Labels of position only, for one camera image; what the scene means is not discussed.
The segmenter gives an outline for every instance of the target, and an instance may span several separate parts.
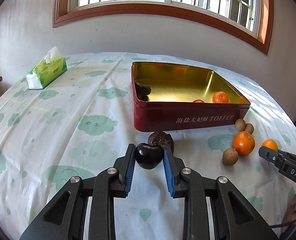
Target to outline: blue gripper pad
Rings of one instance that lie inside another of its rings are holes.
[[[130,189],[131,189],[131,183],[132,183],[132,178],[134,176],[135,164],[136,164],[135,151],[132,151],[130,155],[127,172],[125,175],[125,195],[126,196],[128,196],[128,193],[130,192]]]
[[[173,174],[171,171],[169,158],[166,151],[164,151],[164,154],[163,154],[163,167],[164,167],[164,173],[166,176],[168,191],[170,193],[170,196],[174,197]]]
[[[281,153],[283,156],[287,157],[287,153],[281,150],[278,150],[278,153]]]

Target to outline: tablecloth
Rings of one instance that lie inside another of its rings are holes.
[[[222,153],[238,132],[233,125],[170,131],[174,155],[202,176],[226,176],[268,224],[281,223],[296,184],[260,158],[258,149],[272,138],[279,149],[296,154],[296,128],[264,88],[227,69],[187,59],[90,53],[67,56],[68,71],[44,90],[29,90],[23,77],[0,98],[0,226],[9,238],[18,239],[70,177],[96,176],[123,156],[129,143],[147,142],[150,133],[133,124],[134,61],[209,68],[249,99],[244,119],[254,125],[256,144],[250,155],[234,166],[223,165]],[[183,208],[184,201],[168,193],[162,163],[153,170],[136,164],[129,196],[115,199],[117,240],[181,239]],[[84,239],[87,228],[86,219]]]

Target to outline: tangerine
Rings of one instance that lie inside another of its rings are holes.
[[[228,104],[230,103],[230,99],[226,93],[219,91],[214,93],[214,95],[212,96],[212,102]]]
[[[248,132],[238,132],[233,138],[232,146],[235,148],[239,155],[248,155],[251,153],[255,146],[254,138]]]
[[[271,150],[274,150],[274,151],[278,151],[278,145],[275,141],[271,140],[271,139],[267,139],[265,140],[261,146],[265,146],[265,147],[268,147],[269,149]]]

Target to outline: wooden window frame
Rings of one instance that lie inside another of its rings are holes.
[[[273,0],[261,0],[261,15],[257,38],[246,31],[211,15],[162,3],[119,3],[68,11],[68,0],[55,0],[53,28],[91,17],[115,14],[152,14],[180,18],[201,23],[245,41],[268,54],[273,26]]]

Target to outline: tissue box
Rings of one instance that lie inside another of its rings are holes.
[[[61,74],[67,71],[66,60],[53,47],[37,65],[26,74],[29,89],[44,89]]]

